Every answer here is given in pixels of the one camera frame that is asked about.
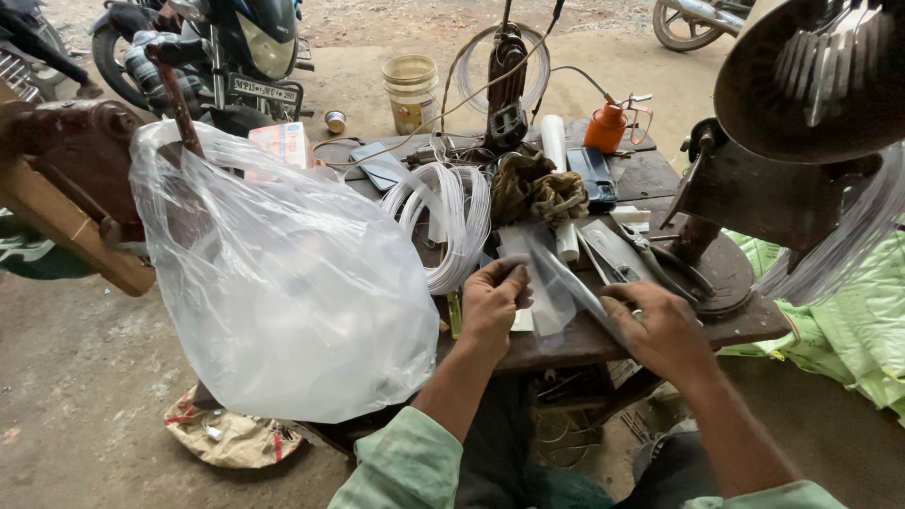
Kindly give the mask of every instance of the trouser leg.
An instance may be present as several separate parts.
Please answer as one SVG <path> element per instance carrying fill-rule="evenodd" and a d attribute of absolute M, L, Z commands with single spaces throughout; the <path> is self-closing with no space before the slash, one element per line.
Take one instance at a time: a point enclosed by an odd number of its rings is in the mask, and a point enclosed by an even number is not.
<path fill-rule="evenodd" d="M 632 494 L 614 509 L 678 509 L 699 496 L 719 495 L 700 433 L 670 435 Z"/>
<path fill-rule="evenodd" d="M 456 509 L 527 507 L 523 472 L 533 436 L 527 380 L 491 379 L 463 444 Z"/>
<path fill-rule="evenodd" d="M 15 12 L 0 8 L 0 26 L 3 26 L 13 34 L 10 38 L 10 43 L 23 52 L 43 60 L 44 63 L 53 67 L 53 69 L 62 72 L 80 84 L 88 80 L 87 71 L 49 45 L 31 26 L 22 21 Z"/>

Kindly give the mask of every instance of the checkered cloth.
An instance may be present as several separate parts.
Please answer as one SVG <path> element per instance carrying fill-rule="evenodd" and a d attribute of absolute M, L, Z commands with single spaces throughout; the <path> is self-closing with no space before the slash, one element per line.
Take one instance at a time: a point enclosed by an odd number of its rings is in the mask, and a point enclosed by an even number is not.
<path fill-rule="evenodd" d="M 148 44 L 178 43 L 179 41 L 179 34 L 158 32 L 156 30 L 141 30 L 135 32 L 135 37 L 132 39 L 132 47 L 126 51 L 126 72 L 129 73 L 138 89 L 145 94 L 151 110 L 158 117 L 163 113 L 169 112 L 171 105 L 167 97 L 167 91 L 164 89 L 164 82 L 157 73 L 157 67 L 145 56 L 145 46 Z M 204 114 L 198 101 L 198 93 L 205 86 L 197 76 L 185 74 L 179 69 L 175 69 L 175 71 L 179 87 L 182 89 L 182 95 L 186 99 L 188 111 L 192 114 L 192 118 L 197 120 Z"/>

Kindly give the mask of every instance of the human hand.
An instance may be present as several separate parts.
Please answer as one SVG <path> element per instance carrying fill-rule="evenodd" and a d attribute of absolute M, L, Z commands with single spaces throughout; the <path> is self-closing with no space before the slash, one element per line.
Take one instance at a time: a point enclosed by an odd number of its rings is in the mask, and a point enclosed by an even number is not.
<path fill-rule="evenodd" d="M 714 375 L 721 376 L 703 330 L 685 299 L 649 281 L 610 284 L 603 293 L 600 303 L 619 325 L 625 348 L 645 368 L 681 392 L 693 389 L 699 382 L 708 383 Z M 640 309 L 643 323 L 620 301 Z"/>
<path fill-rule="evenodd" d="M 487 264 L 463 286 L 462 334 L 459 343 L 470 343 L 499 362 L 509 351 L 509 332 L 515 311 L 529 308 L 533 291 L 525 263 L 527 257 L 510 256 Z"/>

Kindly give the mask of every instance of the smartphone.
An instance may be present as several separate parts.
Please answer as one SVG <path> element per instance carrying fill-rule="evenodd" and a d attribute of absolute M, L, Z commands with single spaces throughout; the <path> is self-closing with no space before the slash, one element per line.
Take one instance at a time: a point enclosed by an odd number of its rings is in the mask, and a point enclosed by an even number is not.
<path fill-rule="evenodd" d="M 363 147 L 352 149 L 349 152 L 349 157 L 353 161 L 360 161 L 382 150 L 386 150 L 386 145 L 384 145 L 383 141 L 372 141 Z M 402 181 L 402 177 L 399 177 L 393 168 L 405 172 L 408 171 L 408 168 L 392 152 L 384 152 L 379 156 L 364 160 L 358 165 L 367 173 L 367 176 L 377 186 L 377 189 L 381 191 L 387 191 Z"/>

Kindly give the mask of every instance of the green shirt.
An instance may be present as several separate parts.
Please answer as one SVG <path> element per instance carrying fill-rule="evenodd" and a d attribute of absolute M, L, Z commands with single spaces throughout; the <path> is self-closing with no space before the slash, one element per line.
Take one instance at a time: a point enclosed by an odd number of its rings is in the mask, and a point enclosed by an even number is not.
<path fill-rule="evenodd" d="M 386 427 L 355 443 L 358 469 L 328 509 L 453 507 L 462 444 L 420 410 L 406 407 Z M 729 500 L 702 497 L 685 509 L 844 509 L 826 491 L 797 481 Z"/>

